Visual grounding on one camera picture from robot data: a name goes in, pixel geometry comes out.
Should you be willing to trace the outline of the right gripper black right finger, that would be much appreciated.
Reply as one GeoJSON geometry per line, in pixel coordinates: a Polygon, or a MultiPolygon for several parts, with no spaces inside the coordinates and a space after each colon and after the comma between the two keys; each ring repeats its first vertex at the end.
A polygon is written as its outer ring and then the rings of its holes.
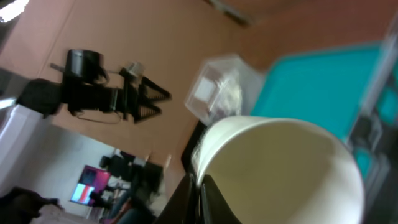
{"type": "Polygon", "coordinates": [[[204,224],[241,224],[210,175],[200,188],[200,217],[204,224]]]}

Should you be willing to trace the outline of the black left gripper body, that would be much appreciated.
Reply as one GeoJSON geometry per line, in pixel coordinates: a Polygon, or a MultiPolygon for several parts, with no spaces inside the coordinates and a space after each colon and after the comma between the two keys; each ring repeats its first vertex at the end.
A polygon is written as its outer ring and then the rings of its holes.
{"type": "Polygon", "coordinates": [[[143,78],[144,67],[131,63],[117,72],[123,87],[109,87],[110,77],[103,68],[103,55],[91,50],[70,49],[62,77],[62,103],[72,116],[81,118],[85,110],[116,113],[124,120],[146,119],[141,107],[146,104],[142,88],[135,87],[143,78]]]}

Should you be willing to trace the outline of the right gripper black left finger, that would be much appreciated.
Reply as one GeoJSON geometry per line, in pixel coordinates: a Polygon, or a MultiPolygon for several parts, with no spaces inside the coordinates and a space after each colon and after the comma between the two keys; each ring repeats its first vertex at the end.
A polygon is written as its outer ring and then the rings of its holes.
{"type": "Polygon", "coordinates": [[[196,185],[193,174],[186,174],[154,224],[193,224],[196,211],[196,185]]]}

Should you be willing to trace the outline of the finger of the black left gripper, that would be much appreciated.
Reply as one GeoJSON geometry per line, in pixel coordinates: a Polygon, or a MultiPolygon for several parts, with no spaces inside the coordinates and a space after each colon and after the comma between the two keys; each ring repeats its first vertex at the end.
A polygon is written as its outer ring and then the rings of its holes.
{"type": "Polygon", "coordinates": [[[141,93],[152,103],[167,101],[172,99],[172,95],[156,83],[143,77],[141,80],[141,93]]]}
{"type": "Polygon", "coordinates": [[[162,110],[154,105],[138,105],[133,113],[134,123],[140,123],[161,115],[162,110]]]}

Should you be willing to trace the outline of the cream cup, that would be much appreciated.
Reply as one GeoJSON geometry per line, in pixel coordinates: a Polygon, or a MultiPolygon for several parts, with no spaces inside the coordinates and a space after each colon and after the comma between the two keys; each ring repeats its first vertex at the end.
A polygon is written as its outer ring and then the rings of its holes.
{"type": "Polygon", "coordinates": [[[231,116],[212,125],[195,159],[242,223],[361,223],[364,184],[346,145],[299,119],[231,116]]]}

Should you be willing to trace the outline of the white napkin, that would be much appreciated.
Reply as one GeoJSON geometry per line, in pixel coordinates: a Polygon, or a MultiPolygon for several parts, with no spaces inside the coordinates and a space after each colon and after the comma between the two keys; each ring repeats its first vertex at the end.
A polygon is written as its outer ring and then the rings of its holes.
{"type": "Polygon", "coordinates": [[[243,94],[239,80],[239,72],[228,72],[219,82],[219,93],[214,104],[215,111],[221,116],[240,115],[243,94]]]}

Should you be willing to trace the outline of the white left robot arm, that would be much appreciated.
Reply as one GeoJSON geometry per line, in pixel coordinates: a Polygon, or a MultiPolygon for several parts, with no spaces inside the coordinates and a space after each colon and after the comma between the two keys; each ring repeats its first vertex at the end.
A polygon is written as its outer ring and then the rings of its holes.
{"type": "Polygon", "coordinates": [[[13,188],[32,154],[35,134],[60,107],[82,119],[86,111],[115,114],[119,121],[133,118],[140,123],[160,115],[156,105],[172,95],[143,75],[143,66],[131,63],[117,72],[123,78],[121,88],[109,87],[109,71],[103,67],[103,55],[92,50],[70,49],[65,66],[51,64],[62,73],[61,83],[36,78],[27,82],[15,97],[1,98],[1,193],[13,188]]]}

